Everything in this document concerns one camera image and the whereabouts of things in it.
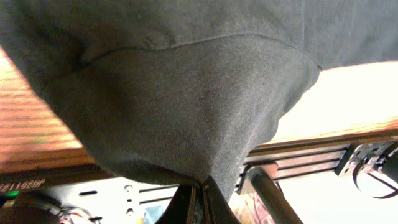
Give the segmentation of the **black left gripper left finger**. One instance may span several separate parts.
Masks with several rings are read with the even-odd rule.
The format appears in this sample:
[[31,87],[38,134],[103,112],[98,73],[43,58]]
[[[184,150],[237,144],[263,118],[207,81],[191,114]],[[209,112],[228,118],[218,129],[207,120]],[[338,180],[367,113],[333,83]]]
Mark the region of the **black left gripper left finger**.
[[180,185],[156,224],[194,224],[197,188]]

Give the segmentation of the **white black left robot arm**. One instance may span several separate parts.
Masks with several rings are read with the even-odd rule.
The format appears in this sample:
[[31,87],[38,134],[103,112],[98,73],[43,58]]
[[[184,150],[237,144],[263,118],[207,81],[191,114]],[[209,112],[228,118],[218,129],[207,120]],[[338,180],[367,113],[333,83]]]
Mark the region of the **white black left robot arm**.
[[45,188],[46,180],[4,184],[17,192],[1,209],[1,223],[144,223],[150,208],[162,207],[154,223],[238,223],[215,181],[153,185],[124,177]]

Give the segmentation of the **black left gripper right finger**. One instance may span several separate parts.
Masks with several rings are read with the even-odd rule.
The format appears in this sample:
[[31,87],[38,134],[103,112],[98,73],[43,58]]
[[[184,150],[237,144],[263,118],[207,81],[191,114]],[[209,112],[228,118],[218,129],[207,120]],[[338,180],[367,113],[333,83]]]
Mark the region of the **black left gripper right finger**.
[[240,224],[212,176],[201,188],[205,224]]

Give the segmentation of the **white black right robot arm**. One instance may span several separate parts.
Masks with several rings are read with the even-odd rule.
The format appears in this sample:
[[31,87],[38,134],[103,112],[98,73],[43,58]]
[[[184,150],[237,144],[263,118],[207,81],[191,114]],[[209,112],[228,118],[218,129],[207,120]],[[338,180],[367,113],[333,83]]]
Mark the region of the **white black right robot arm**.
[[385,175],[397,183],[397,141],[352,144],[334,171],[338,177],[350,176],[358,190],[360,190],[359,174],[367,174],[392,190],[389,194],[373,198],[389,199],[397,196],[397,187],[371,172]]

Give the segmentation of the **black t-shirt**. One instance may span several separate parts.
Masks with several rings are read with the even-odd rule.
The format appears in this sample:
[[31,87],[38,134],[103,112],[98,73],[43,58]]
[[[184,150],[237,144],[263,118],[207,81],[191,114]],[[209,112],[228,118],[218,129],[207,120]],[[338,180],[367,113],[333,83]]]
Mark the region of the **black t-shirt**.
[[397,59],[397,2],[2,1],[1,47],[105,169],[230,198],[321,70]]

